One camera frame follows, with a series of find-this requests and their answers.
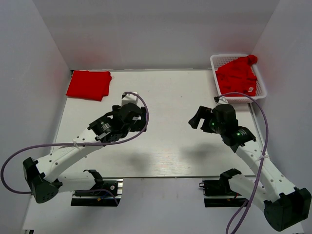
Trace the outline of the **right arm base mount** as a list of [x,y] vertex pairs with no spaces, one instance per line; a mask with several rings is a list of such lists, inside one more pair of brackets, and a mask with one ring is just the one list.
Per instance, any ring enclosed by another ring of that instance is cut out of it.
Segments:
[[227,191],[220,184],[219,179],[203,180],[199,183],[199,188],[203,190],[205,208],[235,208],[248,202],[241,194],[231,190]]

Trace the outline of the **crumpled red t shirt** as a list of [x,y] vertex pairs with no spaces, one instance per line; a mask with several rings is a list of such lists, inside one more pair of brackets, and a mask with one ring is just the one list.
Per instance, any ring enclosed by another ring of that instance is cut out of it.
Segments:
[[221,94],[239,92],[254,97],[257,77],[252,72],[252,65],[258,58],[254,55],[239,57],[215,72]]

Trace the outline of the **white plastic basket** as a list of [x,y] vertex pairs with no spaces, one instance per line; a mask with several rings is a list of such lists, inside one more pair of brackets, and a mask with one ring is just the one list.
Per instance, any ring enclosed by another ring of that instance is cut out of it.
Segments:
[[[217,77],[216,77],[216,71],[218,70],[219,67],[235,60],[238,59],[239,57],[246,57],[248,56],[247,54],[217,54],[217,55],[212,55],[210,57],[210,62],[211,62],[211,67],[212,67],[212,71],[213,71],[213,76],[214,76],[214,80],[215,80],[215,84],[216,84],[216,88],[217,88],[217,93],[219,95],[221,94],[219,85],[218,85],[218,81],[217,81]],[[257,82],[256,82],[256,95],[254,97],[252,97],[253,99],[257,100],[257,99],[263,99],[266,97],[267,95],[267,91],[263,82],[263,79],[260,75],[260,72],[257,68],[256,64],[252,65],[252,72],[254,73],[254,75],[257,77]],[[225,98],[228,100],[228,102],[230,104],[239,104],[239,103],[250,103],[251,100],[248,99],[247,97],[243,96],[244,93],[239,93],[239,92],[230,92],[230,93],[226,93]]]

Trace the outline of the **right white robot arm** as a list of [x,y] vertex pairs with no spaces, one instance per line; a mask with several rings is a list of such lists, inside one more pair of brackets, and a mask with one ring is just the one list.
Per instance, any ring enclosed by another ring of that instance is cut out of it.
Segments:
[[270,226],[280,232],[309,216],[312,195],[306,188],[297,188],[276,168],[268,156],[262,155],[256,137],[246,127],[240,126],[236,112],[230,104],[218,104],[213,109],[200,106],[189,125],[197,129],[219,134],[222,141],[238,155],[257,176],[254,182],[239,170],[230,169],[220,175],[220,188],[225,194],[238,193],[252,198]]

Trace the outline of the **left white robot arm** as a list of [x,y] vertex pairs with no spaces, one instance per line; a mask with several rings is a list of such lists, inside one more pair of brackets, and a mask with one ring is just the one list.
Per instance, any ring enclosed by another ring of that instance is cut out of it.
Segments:
[[73,175],[66,170],[92,152],[126,142],[129,132],[145,132],[147,119],[146,107],[133,103],[114,105],[111,112],[89,124],[71,146],[62,146],[36,160],[27,158],[23,162],[24,176],[35,201],[42,204],[62,192],[114,198],[117,184],[104,181],[95,169],[84,169]]

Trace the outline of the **folded red t shirt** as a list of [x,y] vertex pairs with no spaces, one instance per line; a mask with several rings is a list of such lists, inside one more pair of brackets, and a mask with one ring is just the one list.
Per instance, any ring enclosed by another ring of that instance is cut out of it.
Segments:
[[109,71],[74,71],[66,95],[71,98],[102,101],[103,97],[109,95],[111,80]]

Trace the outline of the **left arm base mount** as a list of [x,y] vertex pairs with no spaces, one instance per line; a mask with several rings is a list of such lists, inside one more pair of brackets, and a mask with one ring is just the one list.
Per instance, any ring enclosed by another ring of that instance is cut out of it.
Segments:
[[107,179],[94,185],[93,192],[74,191],[72,207],[117,207],[122,197],[123,179]]

